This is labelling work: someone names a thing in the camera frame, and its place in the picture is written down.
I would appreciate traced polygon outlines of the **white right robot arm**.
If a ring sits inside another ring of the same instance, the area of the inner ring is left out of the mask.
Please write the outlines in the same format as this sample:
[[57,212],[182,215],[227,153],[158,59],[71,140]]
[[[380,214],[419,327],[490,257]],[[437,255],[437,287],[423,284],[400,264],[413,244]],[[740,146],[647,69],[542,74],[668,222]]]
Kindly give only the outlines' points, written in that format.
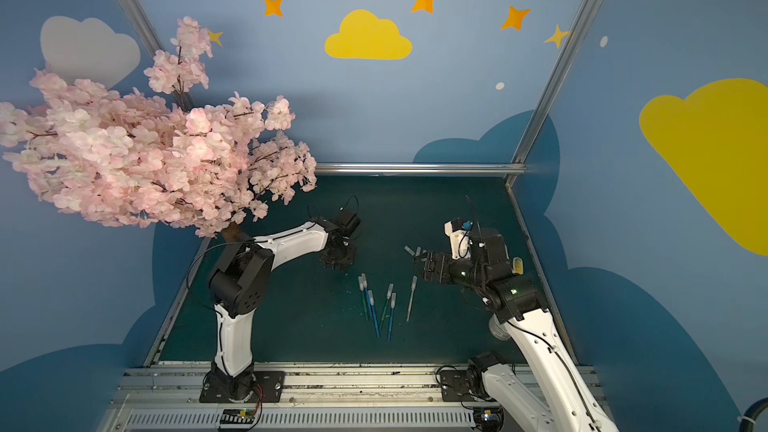
[[491,313],[492,334],[516,344],[541,391],[534,394],[511,364],[487,353],[469,361],[457,398],[495,402],[524,431],[616,430],[568,354],[543,293],[524,275],[522,260],[510,257],[503,237],[461,220],[444,230],[451,250],[415,255],[421,276],[474,292]]

